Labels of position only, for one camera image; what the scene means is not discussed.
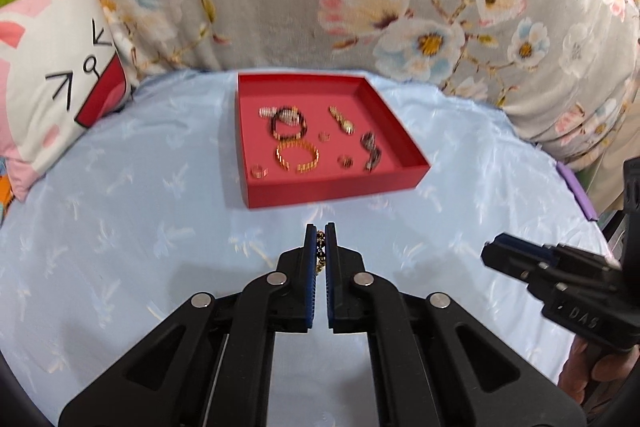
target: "human hand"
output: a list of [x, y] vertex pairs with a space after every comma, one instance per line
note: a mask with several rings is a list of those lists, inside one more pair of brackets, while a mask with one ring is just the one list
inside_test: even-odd
[[590, 372], [586, 350], [589, 343], [575, 336], [569, 358], [564, 363], [558, 379], [558, 387], [573, 398], [578, 404], [584, 401], [584, 391], [590, 380], [610, 382], [625, 380], [633, 370], [640, 351], [634, 346], [631, 352], [624, 355], [607, 355], [598, 360]]

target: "cushion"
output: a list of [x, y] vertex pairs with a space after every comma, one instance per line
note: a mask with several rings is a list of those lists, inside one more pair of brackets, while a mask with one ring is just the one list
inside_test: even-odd
[[1, 8], [0, 156], [15, 197], [130, 92], [99, 0]]

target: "gold chain bracelet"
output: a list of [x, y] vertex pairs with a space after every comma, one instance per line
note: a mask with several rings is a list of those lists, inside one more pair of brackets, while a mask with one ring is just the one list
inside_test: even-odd
[[282, 153], [280, 151], [283, 149], [288, 149], [290, 147], [300, 147], [305, 151], [310, 152], [311, 155], [313, 156], [313, 160], [311, 160], [309, 163], [301, 163], [298, 166], [296, 166], [297, 172], [302, 174], [303, 172], [312, 171], [318, 166], [318, 158], [320, 157], [320, 153], [312, 143], [306, 140], [284, 140], [284, 141], [281, 141], [276, 147], [276, 159], [278, 160], [278, 163], [280, 163], [280, 166], [282, 166], [283, 169], [288, 171], [290, 169], [290, 164], [288, 161], [286, 161], [286, 159], [282, 157]]

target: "light blue bedsheet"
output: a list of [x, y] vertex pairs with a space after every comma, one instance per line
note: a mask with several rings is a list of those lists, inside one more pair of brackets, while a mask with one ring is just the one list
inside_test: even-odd
[[[498, 110], [369, 75], [433, 168], [411, 191], [248, 211], [236, 160], [231, 73], [147, 81], [31, 191], [0, 231], [0, 350], [54, 423], [64, 405], [198, 291], [227, 295], [335, 221], [341, 245], [406, 293], [444, 291], [555, 378], [570, 334], [526, 287], [482, 266], [507, 231], [603, 252], [545, 153]], [[326, 327], [279, 335], [270, 426], [377, 424], [366, 338]]]

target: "red tray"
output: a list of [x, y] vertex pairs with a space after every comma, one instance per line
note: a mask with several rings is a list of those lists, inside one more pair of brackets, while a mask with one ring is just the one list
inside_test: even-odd
[[[295, 165], [307, 163], [311, 155], [289, 148], [283, 156], [291, 163], [284, 170], [275, 157], [278, 142], [271, 136], [270, 121], [259, 116], [261, 107], [295, 105], [305, 117], [305, 140], [318, 148], [318, 167], [298, 173]], [[348, 135], [329, 113], [335, 105], [355, 125]], [[385, 102], [360, 76], [337, 74], [263, 73], [238, 76], [238, 111], [242, 167], [242, 191], [249, 208], [308, 203], [377, 194], [414, 188], [430, 168], [414, 141]], [[281, 134], [295, 134], [298, 127], [278, 124]], [[360, 144], [367, 131], [376, 134], [382, 159], [373, 172], [364, 170], [369, 153]], [[320, 132], [330, 134], [321, 142]], [[338, 156], [353, 158], [353, 167], [344, 169]], [[264, 178], [254, 178], [251, 168], [268, 169]]]

